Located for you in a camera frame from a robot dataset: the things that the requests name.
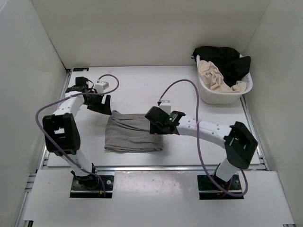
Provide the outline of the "grey trousers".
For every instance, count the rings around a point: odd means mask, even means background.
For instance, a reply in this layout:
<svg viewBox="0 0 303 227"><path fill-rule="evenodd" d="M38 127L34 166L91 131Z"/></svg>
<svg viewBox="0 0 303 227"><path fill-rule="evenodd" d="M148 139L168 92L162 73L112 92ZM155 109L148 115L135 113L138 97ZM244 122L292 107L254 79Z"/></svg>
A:
<svg viewBox="0 0 303 227"><path fill-rule="evenodd" d="M106 125L104 149L119 153L162 151L163 139L150 134L150 122L143 114L113 111Z"/></svg>

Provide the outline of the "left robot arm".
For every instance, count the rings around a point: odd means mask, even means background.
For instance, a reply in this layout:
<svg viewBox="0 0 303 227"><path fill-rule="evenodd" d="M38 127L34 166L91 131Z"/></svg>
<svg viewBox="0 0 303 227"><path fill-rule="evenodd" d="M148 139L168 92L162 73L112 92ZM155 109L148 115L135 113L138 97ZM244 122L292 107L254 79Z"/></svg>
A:
<svg viewBox="0 0 303 227"><path fill-rule="evenodd" d="M88 78L77 77L75 85L66 89L58 109L43 117L42 126L47 150L70 165L76 181L89 190L104 192L104 181L80 149L80 133L75 116L83 105L91 111L111 115L111 96L103 94L109 88L108 82L97 80L92 87L89 87L89 82Z"/></svg>

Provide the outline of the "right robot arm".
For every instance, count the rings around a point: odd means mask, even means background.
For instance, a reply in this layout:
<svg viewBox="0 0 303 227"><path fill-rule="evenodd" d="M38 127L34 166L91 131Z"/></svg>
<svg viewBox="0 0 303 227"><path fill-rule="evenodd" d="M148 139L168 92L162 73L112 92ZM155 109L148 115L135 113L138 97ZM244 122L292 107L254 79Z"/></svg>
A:
<svg viewBox="0 0 303 227"><path fill-rule="evenodd" d="M147 112L145 118L150 122L151 134L191 136L225 149L226 158L213 176L213 185L218 189L225 188L236 172L249 168L258 146L257 140L242 122L233 125L199 122L183 112L167 114L155 106Z"/></svg>

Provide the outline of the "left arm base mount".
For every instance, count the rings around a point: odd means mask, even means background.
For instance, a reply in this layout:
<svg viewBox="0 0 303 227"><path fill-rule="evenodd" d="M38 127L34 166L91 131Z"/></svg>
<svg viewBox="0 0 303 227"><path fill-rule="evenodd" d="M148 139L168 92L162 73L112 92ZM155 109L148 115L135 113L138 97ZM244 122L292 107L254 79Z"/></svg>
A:
<svg viewBox="0 0 303 227"><path fill-rule="evenodd" d="M94 175L77 176L74 171L70 198L110 199L113 195L114 176Z"/></svg>

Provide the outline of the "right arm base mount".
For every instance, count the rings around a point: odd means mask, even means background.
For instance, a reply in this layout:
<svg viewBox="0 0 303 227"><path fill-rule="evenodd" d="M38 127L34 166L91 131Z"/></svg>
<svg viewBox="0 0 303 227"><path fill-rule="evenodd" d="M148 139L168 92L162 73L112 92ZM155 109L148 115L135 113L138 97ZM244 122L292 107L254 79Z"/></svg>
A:
<svg viewBox="0 0 303 227"><path fill-rule="evenodd" d="M233 177L228 181L224 182L219 178L215 178L216 182L225 190L230 193L242 194L242 187L238 175L233 175ZM207 175L198 175L197 184L199 191L200 200L240 200L244 199L244 196L234 197L226 194L222 190L218 189Z"/></svg>

